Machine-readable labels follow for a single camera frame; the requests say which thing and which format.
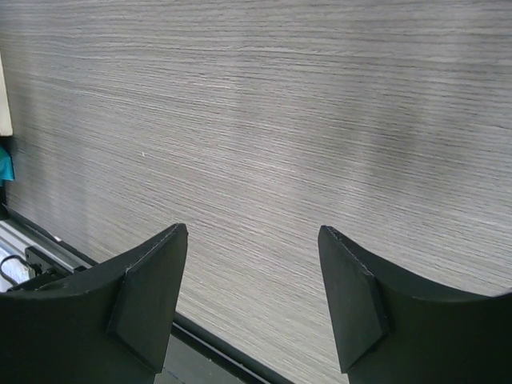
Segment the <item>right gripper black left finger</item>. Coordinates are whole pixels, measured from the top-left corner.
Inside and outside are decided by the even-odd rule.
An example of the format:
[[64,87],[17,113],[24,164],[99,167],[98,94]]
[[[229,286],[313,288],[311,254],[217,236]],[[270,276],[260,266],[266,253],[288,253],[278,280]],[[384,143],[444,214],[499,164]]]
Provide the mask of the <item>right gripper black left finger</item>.
[[175,224],[108,261],[1,296],[4,383],[152,383],[186,262]]

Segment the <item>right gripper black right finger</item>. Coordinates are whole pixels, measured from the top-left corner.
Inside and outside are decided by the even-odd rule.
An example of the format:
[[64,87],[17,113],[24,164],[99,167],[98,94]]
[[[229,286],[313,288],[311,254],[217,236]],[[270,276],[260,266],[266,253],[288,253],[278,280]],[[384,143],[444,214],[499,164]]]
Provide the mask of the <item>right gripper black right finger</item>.
[[331,226],[318,252],[341,372],[352,383],[508,383],[511,295],[424,278]]

